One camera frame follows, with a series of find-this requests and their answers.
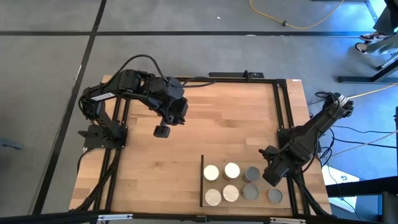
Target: shoe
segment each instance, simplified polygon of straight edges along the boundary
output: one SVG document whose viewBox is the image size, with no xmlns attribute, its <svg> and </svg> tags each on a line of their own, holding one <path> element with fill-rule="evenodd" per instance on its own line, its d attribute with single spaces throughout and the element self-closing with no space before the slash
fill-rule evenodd
<svg viewBox="0 0 398 224">
<path fill-rule="evenodd" d="M 373 32 L 371 34 L 363 34 L 360 35 L 359 38 L 361 40 L 365 40 L 365 41 L 381 41 L 384 40 L 385 38 L 389 37 L 391 35 L 384 35 L 380 32 Z"/>
<path fill-rule="evenodd" d="M 369 54 L 366 50 L 368 48 L 367 44 L 364 43 L 356 43 L 354 46 L 355 50 L 361 54 Z"/>
</svg>

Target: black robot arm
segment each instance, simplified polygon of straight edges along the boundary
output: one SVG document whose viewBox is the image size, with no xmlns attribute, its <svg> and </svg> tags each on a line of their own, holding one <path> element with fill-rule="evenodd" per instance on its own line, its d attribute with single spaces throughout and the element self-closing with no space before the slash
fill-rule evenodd
<svg viewBox="0 0 398 224">
<path fill-rule="evenodd" d="M 123 99 L 139 100 L 158 116 L 162 117 L 160 125 L 156 126 L 154 136 L 167 138 L 170 128 L 167 125 L 184 124 L 187 112 L 187 99 L 183 97 L 184 89 L 180 82 L 174 77 L 167 77 L 167 81 L 154 74 L 123 70 L 115 74 L 107 83 L 86 88 L 79 100 L 81 112 L 87 119 L 92 121 L 88 131 L 79 133 L 93 141 L 102 141 L 98 147 L 115 146 L 110 142 L 119 142 L 125 132 L 124 126 L 117 121 L 112 121 L 105 112 L 105 101 L 115 97 Z"/>
<path fill-rule="evenodd" d="M 316 156 L 319 137 L 338 119 L 350 116 L 352 112 L 352 101 L 339 93 L 327 93 L 321 112 L 303 126 L 285 130 L 286 145 L 280 150 L 274 146 L 259 150 L 268 162 L 262 177 L 275 187 L 289 170 L 300 170 Z"/>
</svg>

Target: metal cylinder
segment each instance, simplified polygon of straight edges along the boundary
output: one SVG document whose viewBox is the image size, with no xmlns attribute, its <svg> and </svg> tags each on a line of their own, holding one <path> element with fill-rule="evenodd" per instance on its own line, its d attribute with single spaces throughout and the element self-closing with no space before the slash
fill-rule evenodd
<svg viewBox="0 0 398 224">
<path fill-rule="evenodd" d="M 278 189 L 270 189 L 267 193 L 267 198 L 271 203 L 279 203 L 282 201 L 282 192 Z"/>
<path fill-rule="evenodd" d="M 242 173 L 242 178 L 246 183 L 253 183 L 260 178 L 260 171 L 257 167 L 249 167 Z"/>
<path fill-rule="evenodd" d="M 227 185 L 223 189 L 223 197 L 227 202 L 234 202 L 239 197 L 239 191 L 235 186 Z"/>
<path fill-rule="evenodd" d="M 221 194 L 216 189 L 209 189 L 205 194 L 205 201 L 210 206 L 217 206 L 221 202 Z"/>
<path fill-rule="evenodd" d="M 230 163 L 226 164 L 224 167 L 223 177 L 226 180 L 232 180 L 232 179 L 237 178 L 240 173 L 241 173 L 241 169 L 239 168 L 239 166 L 233 162 L 230 162 Z"/>
<path fill-rule="evenodd" d="M 247 200 L 254 200 L 259 196 L 259 190 L 253 184 L 247 184 L 242 189 L 242 196 Z"/>
<path fill-rule="evenodd" d="M 203 170 L 203 176 L 207 182 L 215 181 L 219 174 L 220 172 L 218 171 L 218 168 L 214 165 L 208 165 Z"/>
</svg>

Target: concrete floor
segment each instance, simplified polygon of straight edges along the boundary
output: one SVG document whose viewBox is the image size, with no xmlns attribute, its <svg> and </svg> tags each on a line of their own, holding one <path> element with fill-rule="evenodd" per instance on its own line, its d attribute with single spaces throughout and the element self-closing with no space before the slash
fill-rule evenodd
<svg viewBox="0 0 398 224">
<path fill-rule="evenodd" d="M 307 0 L 253 3 L 259 10 L 303 26 L 319 20 L 337 4 Z M 99 0 L 0 0 L 0 30 L 91 30 L 99 4 Z M 373 24 L 364 3 L 345 2 L 327 21 L 311 30 L 367 31 L 372 30 Z M 106 5 L 99 30 L 292 29 L 252 12 L 248 1 L 113 0 Z M 29 212 L 87 40 L 88 37 L 0 37 L 0 136 L 25 145 L 22 151 L 0 149 L 0 217 Z M 299 78 L 311 103 L 317 100 L 313 95 L 316 91 L 350 96 L 382 86 L 336 82 L 338 75 L 374 75 L 373 67 L 388 58 L 358 54 L 352 48 L 356 42 L 359 40 L 331 37 L 97 37 L 81 87 L 96 85 L 104 74 L 113 74 L 132 55 L 149 54 L 165 74 L 172 76 L 250 70 L 263 72 L 267 78 Z M 155 73 L 146 59 L 138 59 L 128 68 Z M 397 96 L 398 89 L 394 87 L 355 99 L 352 117 L 338 124 L 363 131 L 393 131 Z M 320 108 L 321 105 L 312 105 L 310 111 L 317 113 Z M 87 125 L 75 108 L 45 203 L 46 213 L 68 209 L 83 145 L 77 131 Z M 334 131 L 336 137 L 352 141 L 379 136 L 337 128 Z M 329 140 L 326 135 L 322 144 L 327 145 Z M 380 144 L 394 145 L 395 137 Z M 351 146 L 337 142 L 334 151 Z M 393 149 L 363 147 L 336 156 L 330 165 L 362 179 L 397 175 Z M 358 210 L 360 215 L 369 213 L 369 201 L 363 201 L 357 205 L 365 208 Z"/>
</svg>

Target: wooden table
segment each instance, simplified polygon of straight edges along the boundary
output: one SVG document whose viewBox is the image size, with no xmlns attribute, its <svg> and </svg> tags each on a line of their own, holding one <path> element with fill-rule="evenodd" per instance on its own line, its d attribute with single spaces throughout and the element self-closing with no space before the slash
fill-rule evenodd
<svg viewBox="0 0 398 224">
<path fill-rule="evenodd" d="M 308 108 L 300 80 L 287 80 L 295 125 L 308 121 Z M 289 204 L 271 208 L 200 207 L 200 156 L 230 162 L 263 162 L 258 149 L 278 146 L 278 121 L 272 85 L 217 83 L 185 89 L 187 122 L 172 126 L 169 138 L 153 137 L 160 118 L 139 101 L 131 101 L 126 147 L 121 154 L 111 210 L 126 213 L 291 216 Z M 282 111 L 287 127 L 283 97 Z M 115 100 L 106 102 L 113 113 Z M 123 111 L 123 102 L 119 112 Z M 98 182 L 104 149 L 81 161 L 70 208 L 79 206 Z M 320 163 L 315 160 L 304 174 L 315 200 L 331 213 Z M 104 188 L 100 208 L 107 193 Z M 299 189 L 298 209 L 303 212 Z"/>
</svg>

